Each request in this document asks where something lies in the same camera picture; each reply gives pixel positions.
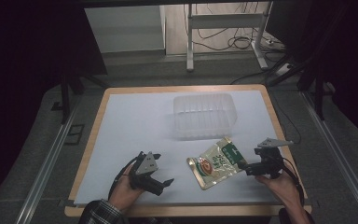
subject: plastic packaging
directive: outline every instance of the plastic packaging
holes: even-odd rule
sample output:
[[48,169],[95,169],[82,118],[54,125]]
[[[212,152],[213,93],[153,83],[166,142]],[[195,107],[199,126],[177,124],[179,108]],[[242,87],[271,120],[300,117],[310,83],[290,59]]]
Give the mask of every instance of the plastic packaging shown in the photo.
[[240,172],[238,161],[247,163],[228,138],[218,141],[197,158],[187,158],[202,189],[208,189]]
[[230,136],[237,120],[237,110],[227,93],[175,97],[173,112],[176,133],[184,140]]

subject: clear plastic container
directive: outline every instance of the clear plastic container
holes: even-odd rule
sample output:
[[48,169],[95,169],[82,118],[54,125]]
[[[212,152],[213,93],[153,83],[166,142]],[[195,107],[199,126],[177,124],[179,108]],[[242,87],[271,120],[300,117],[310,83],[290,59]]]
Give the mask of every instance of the clear plastic container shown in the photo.
[[237,110],[227,93],[178,96],[173,99],[177,135],[183,140],[231,135]]

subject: person's left hand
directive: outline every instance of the person's left hand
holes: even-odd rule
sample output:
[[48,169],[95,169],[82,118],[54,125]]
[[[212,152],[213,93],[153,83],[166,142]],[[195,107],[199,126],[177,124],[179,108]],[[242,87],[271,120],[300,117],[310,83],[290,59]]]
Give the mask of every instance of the person's left hand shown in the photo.
[[138,199],[138,197],[145,192],[143,189],[131,188],[130,178],[128,177],[131,167],[132,165],[127,167],[124,171],[124,174],[118,180],[108,201],[121,212],[129,208]]

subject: snack package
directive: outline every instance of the snack package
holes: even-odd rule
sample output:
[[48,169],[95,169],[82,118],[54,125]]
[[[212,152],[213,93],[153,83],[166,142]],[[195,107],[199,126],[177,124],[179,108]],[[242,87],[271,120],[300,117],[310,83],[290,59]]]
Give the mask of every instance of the snack package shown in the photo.
[[245,161],[229,138],[223,138],[198,158],[187,158],[202,189],[208,189],[240,172],[237,162]]

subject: plaid sleeve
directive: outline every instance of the plaid sleeve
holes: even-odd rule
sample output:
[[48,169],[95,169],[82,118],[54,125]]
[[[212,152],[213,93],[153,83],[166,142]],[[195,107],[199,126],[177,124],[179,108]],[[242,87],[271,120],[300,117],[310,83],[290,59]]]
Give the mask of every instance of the plaid sleeve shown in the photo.
[[83,211],[79,224],[112,224],[122,221],[123,215],[105,200],[89,203]]

